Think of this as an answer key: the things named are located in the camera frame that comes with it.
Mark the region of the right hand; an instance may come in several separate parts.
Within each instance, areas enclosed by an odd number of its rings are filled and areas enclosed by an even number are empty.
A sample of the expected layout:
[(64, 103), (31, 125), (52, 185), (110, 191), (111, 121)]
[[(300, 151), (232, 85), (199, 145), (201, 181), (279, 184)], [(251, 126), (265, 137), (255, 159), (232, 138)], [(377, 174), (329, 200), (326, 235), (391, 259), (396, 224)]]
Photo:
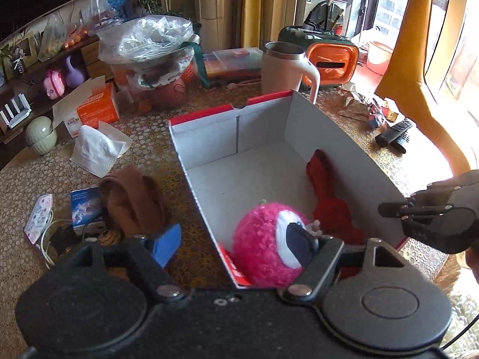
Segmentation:
[(465, 251), (465, 261), (479, 283), (479, 253), (472, 248)]

